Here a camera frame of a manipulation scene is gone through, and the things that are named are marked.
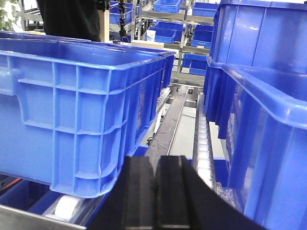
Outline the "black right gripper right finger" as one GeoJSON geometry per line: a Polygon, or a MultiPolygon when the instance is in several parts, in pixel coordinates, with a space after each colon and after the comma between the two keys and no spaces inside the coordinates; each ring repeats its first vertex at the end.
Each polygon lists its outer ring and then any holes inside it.
{"type": "Polygon", "coordinates": [[[156,169],[159,230],[261,230],[213,191],[184,156],[162,156],[156,169]]]}

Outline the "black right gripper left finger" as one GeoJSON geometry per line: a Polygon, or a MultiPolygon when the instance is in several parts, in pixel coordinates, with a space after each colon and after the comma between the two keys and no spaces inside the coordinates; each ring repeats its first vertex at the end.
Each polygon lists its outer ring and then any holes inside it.
{"type": "Polygon", "coordinates": [[[154,177],[148,157],[126,157],[89,230],[153,230],[154,177]]]}

